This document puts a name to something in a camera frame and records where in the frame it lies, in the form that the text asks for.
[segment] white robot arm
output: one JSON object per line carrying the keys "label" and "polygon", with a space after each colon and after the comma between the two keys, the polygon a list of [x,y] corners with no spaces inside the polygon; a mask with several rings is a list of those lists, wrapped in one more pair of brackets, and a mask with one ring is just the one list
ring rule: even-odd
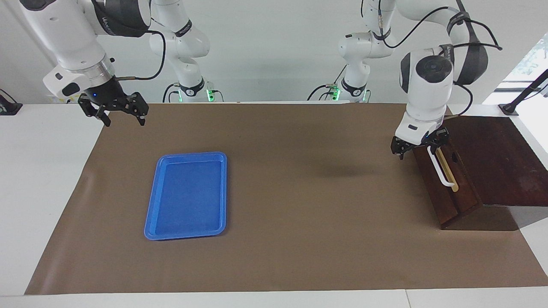
{"label": "white robot arm", "polygon": [[67,98],[83,91],[80,107],[106,126],[110,125],[107,110],[134,115],[145,124],[148,105],[138,92],[124,93],[96,35],[142,36],[150,26],[148,0],[20,0],[20,4],[32,29],[59,63],[44,77],[53,94]]}
{"label": "white robot arm", "polygon": [[[158,13],[156,21],[170,31],[164,33],[165,57],[177,74],[179,95],[184,102],[211,101],[208,82],[193,59],[209,53],[208,38],[193,26],[181,0],[153,0],[152,6]],[[150,47],[154,53],[162,55],[159,37],[151,36]]]}
{"label": "white robot arm", "polygon": [[390,56],[401,44],[395,44],[391,35],[395,9],[408,19],[442,25],[451,40],[451,44],[412,51],[401,61],[400,85],[408,94],[408,104],[392,141],[392,152],[403,158],[414,146],[439,141],[435,133],[442,125],[453,84],[471,84],[485,72],[485,45],[501,48],[490,31],[495,44],[479,42],[472,24],[487,27],[470,19],[461,0],[369,0],[363,18],[370,31],[352,33],[339,43],[339,52],[348,63],[346,75],[338,84],[341,99],[360,101],[370,73],[364,62]]}

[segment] plastic tray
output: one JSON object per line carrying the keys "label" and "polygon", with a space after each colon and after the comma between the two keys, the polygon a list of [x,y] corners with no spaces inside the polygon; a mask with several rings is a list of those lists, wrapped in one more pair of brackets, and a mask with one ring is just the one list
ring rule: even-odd
{"label": "plastic tray", "polygon": [[146,238],[220,234],[226,226],[226,164],[221,152],[160,158],[145,222]]}

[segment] dark wooden box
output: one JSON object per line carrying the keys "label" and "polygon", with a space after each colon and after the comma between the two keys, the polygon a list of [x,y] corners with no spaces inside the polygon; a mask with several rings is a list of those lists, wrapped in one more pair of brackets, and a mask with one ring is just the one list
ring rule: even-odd
{"label": "dark wooden box", "polygon": [[548,171],[509,118],[445,126],[442,152],[458,192],[440,183],[426,148],[413,150],[442,229],[511,231],[548,217]]}

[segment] brown table mat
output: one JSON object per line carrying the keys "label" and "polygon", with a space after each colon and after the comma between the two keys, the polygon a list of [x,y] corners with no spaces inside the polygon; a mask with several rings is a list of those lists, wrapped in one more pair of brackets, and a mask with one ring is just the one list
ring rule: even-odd
{"label": "brown table mat", "polygon": [[[152,105],[111,113],[26,294],[546,286],[519,231],[441,231],[404,105]],[[143,235],[157,160],[228,156],[217,237]]]}

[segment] green indicator light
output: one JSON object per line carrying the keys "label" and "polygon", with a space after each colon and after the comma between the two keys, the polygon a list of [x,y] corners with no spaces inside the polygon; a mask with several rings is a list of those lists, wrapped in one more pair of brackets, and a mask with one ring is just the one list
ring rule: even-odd
{"label": "green indicator light", "polygon": [[213,92],[211,90],[207,90],[207,96],[209,98],[209,101],[214,101],[215,100],[215,95],[213,95]]}
{"label": "green indicator light", "polygon": [[337,88],[335,91],[335,94],[333,95],[333,100],[339,100],[339,96],[341,95],[341,90]]}

